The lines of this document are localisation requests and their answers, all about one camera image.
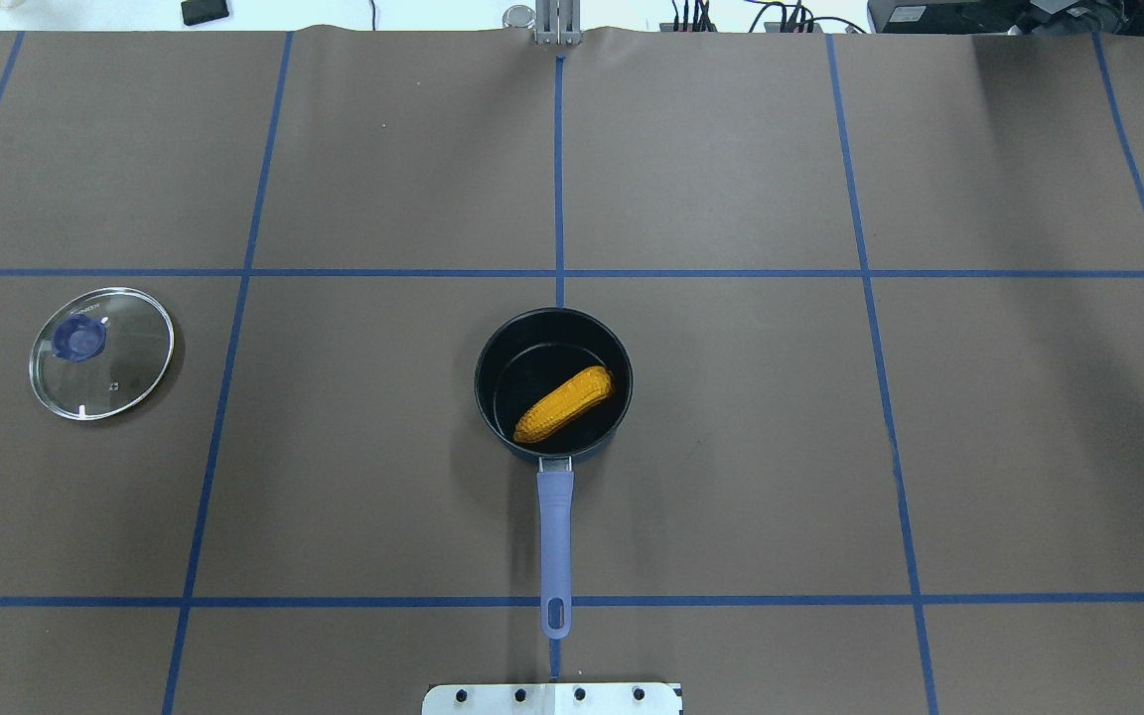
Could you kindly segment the dark blue saucepan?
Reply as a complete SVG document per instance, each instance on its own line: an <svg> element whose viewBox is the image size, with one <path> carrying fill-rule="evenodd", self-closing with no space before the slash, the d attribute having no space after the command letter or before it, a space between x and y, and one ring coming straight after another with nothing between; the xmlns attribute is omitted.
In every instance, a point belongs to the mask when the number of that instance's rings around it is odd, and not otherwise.
<svg viewBox="0 0 1144 715"><path fill-rule="evenodd" d="M535 466L537 615L547 638L566 639L575 464L607 447L630 408L630 353L591 313L534 309L505 321L483 344L472 394L496 439Z"/></svg>

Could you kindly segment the yellow toy corn cob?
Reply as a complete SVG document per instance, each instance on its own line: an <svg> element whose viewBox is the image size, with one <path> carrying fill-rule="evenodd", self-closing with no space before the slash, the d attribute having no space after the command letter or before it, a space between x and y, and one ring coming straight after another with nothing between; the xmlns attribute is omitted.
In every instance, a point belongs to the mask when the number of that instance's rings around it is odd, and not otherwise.
<svg viewBox="0 0 1144 715"><path fill-rule="evenodd" d="M513 427L513 440L529 445L553 438L614 392L614 379L606 367L595 365L578 371L522 413Z"/></svg>

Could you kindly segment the glass lid blue knob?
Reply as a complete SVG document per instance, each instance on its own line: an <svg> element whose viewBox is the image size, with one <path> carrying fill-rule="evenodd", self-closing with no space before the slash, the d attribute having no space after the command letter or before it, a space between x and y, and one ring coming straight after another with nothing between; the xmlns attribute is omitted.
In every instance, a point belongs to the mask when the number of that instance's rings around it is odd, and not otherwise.
<svg viewBox="0 0 1144 715"><path fill-rule="evenodd" d="M145 291L100 288L71 299L38 332L29 386L54 415L112 418L145 402L176 352L176 323Z"/></svg>

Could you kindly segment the small metal cup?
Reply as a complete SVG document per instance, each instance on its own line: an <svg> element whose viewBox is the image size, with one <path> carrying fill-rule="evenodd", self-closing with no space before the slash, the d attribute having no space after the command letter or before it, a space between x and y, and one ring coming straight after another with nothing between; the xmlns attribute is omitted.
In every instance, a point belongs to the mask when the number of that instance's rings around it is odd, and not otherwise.
<svg viewBox="0 0 1144 715"><path fill-rule="evenodd" d="M534 29L537 24L537 11L527 5L516 3L508 6L502 13L502 25L505 27Z"/></svg>

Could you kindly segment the small black device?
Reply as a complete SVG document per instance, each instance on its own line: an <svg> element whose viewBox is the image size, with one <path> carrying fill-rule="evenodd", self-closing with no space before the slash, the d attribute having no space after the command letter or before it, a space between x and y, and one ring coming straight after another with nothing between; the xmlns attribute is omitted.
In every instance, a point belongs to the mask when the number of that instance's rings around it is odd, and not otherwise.
<svg viewBox="0 0 1144 715"><path fill-rule="evenodd" d="M178 3L178 11L185 27L230 17L227 0L185 0Z"/></svg>

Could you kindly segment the aluminium frame post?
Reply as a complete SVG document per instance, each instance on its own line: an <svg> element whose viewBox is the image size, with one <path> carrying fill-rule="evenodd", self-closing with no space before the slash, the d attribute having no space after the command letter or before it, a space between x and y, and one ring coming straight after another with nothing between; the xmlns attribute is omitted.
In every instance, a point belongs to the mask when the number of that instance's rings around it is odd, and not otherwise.
<svg viewBox="0 0 1144 715"><path fill-rule="evenodd" d="M580 0L534 1L534 42L539 46L575 46L582 42Z"/></svg>

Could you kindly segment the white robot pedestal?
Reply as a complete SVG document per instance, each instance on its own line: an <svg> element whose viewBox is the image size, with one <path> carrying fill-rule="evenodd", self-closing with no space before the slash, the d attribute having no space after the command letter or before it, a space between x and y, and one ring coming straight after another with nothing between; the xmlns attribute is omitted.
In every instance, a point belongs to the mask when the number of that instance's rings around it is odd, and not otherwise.
<svg viewBox="0 0 1144 715"><path fill-rule="evenodd" d="M539 682L440 684L428 689L422 714L682 714L680 684L664 682Z"/></svg>

